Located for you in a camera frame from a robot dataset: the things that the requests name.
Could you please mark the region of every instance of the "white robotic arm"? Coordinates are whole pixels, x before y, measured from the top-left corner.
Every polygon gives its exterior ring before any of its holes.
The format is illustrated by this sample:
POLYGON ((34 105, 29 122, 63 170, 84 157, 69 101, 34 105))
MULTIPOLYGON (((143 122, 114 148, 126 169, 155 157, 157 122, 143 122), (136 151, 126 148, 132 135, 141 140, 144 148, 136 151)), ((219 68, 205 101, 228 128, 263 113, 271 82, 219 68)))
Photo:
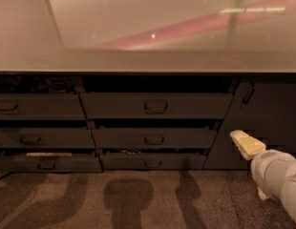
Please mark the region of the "white robotic arm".
POLYGON ((251 172, 261 199, 279 199, 296 221, 296 159, 277 150, 266 150, 260 140, 237 130, 231 137, 246 160, 253 158, 251 172))

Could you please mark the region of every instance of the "dark gray drawer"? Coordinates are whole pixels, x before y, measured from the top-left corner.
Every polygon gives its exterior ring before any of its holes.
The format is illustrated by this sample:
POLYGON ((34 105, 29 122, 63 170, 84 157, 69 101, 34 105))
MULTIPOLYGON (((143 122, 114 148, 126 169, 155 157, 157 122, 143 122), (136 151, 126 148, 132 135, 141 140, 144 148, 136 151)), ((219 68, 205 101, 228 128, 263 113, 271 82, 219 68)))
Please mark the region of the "dark gray drawer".
POLYGON ((3 120, 85 119, 75 94, 0 94, 3 120))
POLYGON ((27 156, 26 153, 2 152, 0 170, 5 172, 102 172, 95 152, 69 156, 27 156))
POLYGON ((222 119, 232 94, 81 94, 88 118, 222 119))
POLYGON ((206 156, 197 154, 106 154, 100 160, 104 169, 117 170, 199 170, 206 156))
POLYGON ((97 148, 211 148, 217 132, 196 128, 101 128, 93 130, 97 148))
POLYGON ((94 149, 91 131, 69 128, 0 129, 0 148, 94 149))

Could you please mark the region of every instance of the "white countertop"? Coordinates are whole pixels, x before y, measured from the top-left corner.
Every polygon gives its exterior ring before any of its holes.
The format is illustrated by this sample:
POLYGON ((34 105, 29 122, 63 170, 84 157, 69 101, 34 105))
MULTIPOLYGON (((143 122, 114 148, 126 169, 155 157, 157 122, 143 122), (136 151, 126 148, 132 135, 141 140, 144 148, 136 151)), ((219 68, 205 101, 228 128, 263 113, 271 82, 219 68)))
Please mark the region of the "white countertop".
MULTIPOLYGON (((0 73, 296 73, 296 11, 233 28, 238 39, 248 35, 233 47, 118 52, 64 47, 52 8, 47 0, 0 0, 0 73), (269 46, 255 50, 251 32, 268 30, 269 46)), ((207 34, 213 39, 227 35, 228 28, 207 34)))

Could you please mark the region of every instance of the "floor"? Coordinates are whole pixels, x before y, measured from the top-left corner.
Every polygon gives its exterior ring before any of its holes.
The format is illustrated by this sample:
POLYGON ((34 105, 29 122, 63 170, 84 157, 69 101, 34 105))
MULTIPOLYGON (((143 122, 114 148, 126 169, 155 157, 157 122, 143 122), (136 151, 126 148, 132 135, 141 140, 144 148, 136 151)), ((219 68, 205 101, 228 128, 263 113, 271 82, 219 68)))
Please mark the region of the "floor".
POLYGON ((0 228, 296 228, 247 171, 11 174, 0 228))

